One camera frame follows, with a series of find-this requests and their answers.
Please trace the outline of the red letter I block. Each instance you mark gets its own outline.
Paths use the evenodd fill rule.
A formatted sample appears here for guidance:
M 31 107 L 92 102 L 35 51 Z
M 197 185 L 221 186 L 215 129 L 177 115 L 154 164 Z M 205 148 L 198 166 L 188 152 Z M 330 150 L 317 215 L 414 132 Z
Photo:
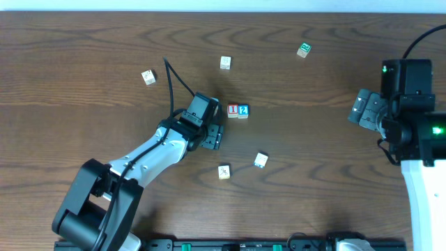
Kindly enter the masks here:
M 232 118 L 238 118 L 238 104 L 228 104 L 227 106 L 227 116 Z

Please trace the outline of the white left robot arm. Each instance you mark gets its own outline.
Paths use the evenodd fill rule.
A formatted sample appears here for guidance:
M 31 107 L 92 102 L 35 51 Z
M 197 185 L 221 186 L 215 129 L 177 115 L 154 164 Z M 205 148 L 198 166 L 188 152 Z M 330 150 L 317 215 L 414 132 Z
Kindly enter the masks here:
M 53 222 L 52 231 L 79 250 L 140 250 L 130 228 L 144 188 L 198 146 L 217 150 L 223 126 L 210 124 L 194 135 L 175 121 L 163 121 L 133 152 L 107 164 L 90 159 L 77 172 Z

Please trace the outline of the blue number 2 block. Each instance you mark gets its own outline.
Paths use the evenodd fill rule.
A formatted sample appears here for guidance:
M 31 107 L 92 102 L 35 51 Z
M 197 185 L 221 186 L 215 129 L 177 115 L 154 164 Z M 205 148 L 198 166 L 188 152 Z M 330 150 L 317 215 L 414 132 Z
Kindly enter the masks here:
M 249 105 L 238 106 L 238 118 L 247 119 L 249 117 Z

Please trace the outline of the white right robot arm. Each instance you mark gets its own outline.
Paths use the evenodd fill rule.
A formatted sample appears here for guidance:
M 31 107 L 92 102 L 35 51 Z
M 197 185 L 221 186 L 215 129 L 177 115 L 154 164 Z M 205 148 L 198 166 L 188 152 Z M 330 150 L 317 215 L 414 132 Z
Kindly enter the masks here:
M 401 167 L 415 250 L 445 249 L 445 113 L 432 93 L 362 89 L 349 121 L 379 132 L 387 159 Z

